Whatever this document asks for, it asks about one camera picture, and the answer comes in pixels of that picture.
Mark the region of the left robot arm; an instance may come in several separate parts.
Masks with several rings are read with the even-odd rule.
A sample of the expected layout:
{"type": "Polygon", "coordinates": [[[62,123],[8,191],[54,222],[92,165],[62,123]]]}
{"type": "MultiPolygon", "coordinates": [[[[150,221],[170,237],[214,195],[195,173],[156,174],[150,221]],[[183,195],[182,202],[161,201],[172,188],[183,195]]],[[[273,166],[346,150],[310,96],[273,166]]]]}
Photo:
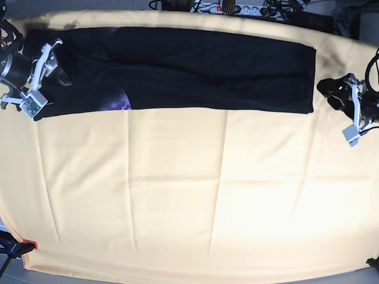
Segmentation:
{"type": "Polygon", "coordinates": [[[357,110],[364,121],[378,123],[378,91],[370,81],[372,68],[378,69],[378,53],[368,63],[363,80],[348,73],[339,79],[321,80],[317,90],[334,110],[343,112],[350,119],[357,110]]]}

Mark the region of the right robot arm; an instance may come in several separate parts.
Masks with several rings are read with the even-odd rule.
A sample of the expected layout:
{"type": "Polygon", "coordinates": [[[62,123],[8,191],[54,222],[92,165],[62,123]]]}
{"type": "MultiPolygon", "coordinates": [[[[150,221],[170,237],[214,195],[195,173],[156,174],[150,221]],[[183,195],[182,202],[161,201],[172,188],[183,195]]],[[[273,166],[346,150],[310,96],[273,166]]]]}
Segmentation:
{"type": "Polygon", "coordinates": [[[54,49],[63,44],[59,38],[53,44],[45,44],[38,57],[22,54],[23,35],[5,19],[7,5],[1,1],[1,83],[11,89],[22,91],[24,88],[40,89],[42,80],[56,74],[58,82],[63,86],[72,84],[70,77],[59,67],[54,49]]]}

